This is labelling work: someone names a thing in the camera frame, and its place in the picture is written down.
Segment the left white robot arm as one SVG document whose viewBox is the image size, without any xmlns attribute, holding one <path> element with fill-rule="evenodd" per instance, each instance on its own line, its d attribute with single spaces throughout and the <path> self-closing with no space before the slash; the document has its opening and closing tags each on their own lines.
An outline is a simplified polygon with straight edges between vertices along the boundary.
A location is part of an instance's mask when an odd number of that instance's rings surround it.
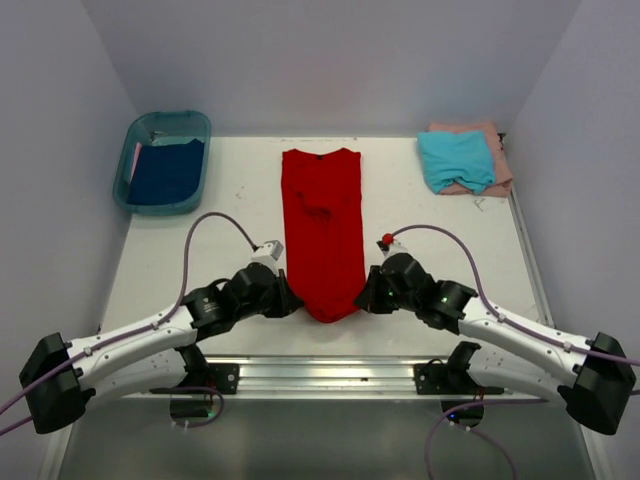
<svg viewBox="0 0 640 480">
<path fill-rule="evenodd" d="M 284 271 L 253 262 L 127 328 L 71 341 L 48 335 L 19 374 L 34 429 L 53 433 L 90 407 L 134 393 L 220 399 L 198 342 L 254 316 L 287 317 L 302 305 Z"/>
</svg>

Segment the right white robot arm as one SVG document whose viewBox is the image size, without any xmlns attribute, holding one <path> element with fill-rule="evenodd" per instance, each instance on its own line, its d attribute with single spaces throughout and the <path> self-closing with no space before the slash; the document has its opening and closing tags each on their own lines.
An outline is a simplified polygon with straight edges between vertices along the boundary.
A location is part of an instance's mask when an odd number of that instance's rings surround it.
<svg viewBox="0 0 640 480">
<path fill-rule="evenodd" d="M 463 336 L 445 362 L 416 372 L 442 394 L 526 394 L 613 435 L 636 383 L 615 338 L 569 334 L 486 305 L 476 290 L 434 279 L 408 253 L 371 267 L 355 304 L 372 314 L 408 311 L 430 328 Z"/>
</svg>

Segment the red t shirt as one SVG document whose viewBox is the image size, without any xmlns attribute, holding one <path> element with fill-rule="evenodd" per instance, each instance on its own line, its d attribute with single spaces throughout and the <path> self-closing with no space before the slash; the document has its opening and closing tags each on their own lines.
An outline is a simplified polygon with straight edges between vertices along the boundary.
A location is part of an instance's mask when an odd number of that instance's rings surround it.
<svg viewBox="0 0 640 480">
<path fill-rule="evenodd" d="M 285 151 L 281 194 L 291 289 L 318 322 L 356 312 L 366 281 L 361 154 Z"/>
</svg>

